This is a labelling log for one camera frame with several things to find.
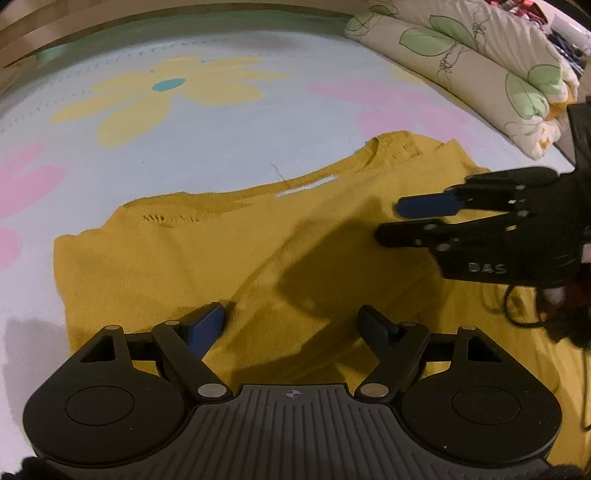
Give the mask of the yellow knit sweater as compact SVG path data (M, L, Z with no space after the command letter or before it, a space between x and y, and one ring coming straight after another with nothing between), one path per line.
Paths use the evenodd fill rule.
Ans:
M394 132L290 181L130 202L102 227L55 242L70 346L109 324L147 331L219 301L228 323L205 361L231 388L356 387L377 363L356 334L363 305L434 332L474 325L558 398L563 425L551 461L587 466L584 357L569 342L510 324L533 318L533 291L506 295L498 285L446 280L427 251L387 249L374 239L397 199L477 172L456 141Z

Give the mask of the floral bed sheet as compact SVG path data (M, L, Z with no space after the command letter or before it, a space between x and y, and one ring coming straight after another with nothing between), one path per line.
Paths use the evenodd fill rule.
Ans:
M346 40L338 18L275 11L131 22L39 54L1 99L1 466L30 454L29 395L67 357L53 243L157 194L235 191L332 164L394 130L457 140L480 166L526 167L505 135L438 87ZM255 101L208 106L174 94L164 119L114 147L106 112L56 123L92 87L161 61L256 58L276 79Z

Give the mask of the floral folded duvet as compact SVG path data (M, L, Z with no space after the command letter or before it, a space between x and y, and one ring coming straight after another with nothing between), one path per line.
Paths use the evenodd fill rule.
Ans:
M372 1L345 33L456 96L532 159L570 128L572 67L539 27L484 1Z

